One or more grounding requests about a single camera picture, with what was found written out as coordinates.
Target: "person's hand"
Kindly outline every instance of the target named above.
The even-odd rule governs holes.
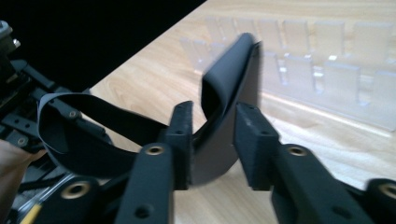
[[[15,168],[26,168],[32,161],[40,159],[46,151],[30,154],[9,142],[0,139],[0,175]]]
[[[32,161],[46,153],[30,154],[0,139],[0,223],[4,223],[24,173]]]

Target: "transparent plastic box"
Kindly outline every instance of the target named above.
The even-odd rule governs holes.
[[[211,42],[180,39],[195,72],[203,73],[242,33],[263,42],[259,91],[336,115],[396,130],[396,61],[389,57],[393,24],[277,21],[208,17]]]

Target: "yellow cable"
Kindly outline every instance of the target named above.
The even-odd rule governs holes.
[[[26,217],[23,218],[21,224],[33,224],[35,222],[35,218],[41,210],[41,207],[41,204],[35,204],[32,209],[30,209]]]

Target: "dark background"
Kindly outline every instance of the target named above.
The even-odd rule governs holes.
[[[0,0],[0,20],[24,59],[72,91],[84,91],[205,0]]]

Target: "wooden table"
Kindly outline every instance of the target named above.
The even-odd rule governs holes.
[[[193,100],[196,131],[205,122],[199,103],[201,75],[193,72],[179,39],[210,41],[205,17],[396,21],[395,12],[392,0],[209,0],[95,85],[92,94],[165,124],[176,104]],[[360,189],[370,178],[396,179],[396,133],[267,93],[261,93],[261,110],[279,131],[282,143],[312,149],[334,177]],[[139,149],[114,133],[110,135],[118,147]],[[175,209],[176,223],[276,223],[270,193],[252,191],[239,162],[205,186],[175,192]]]

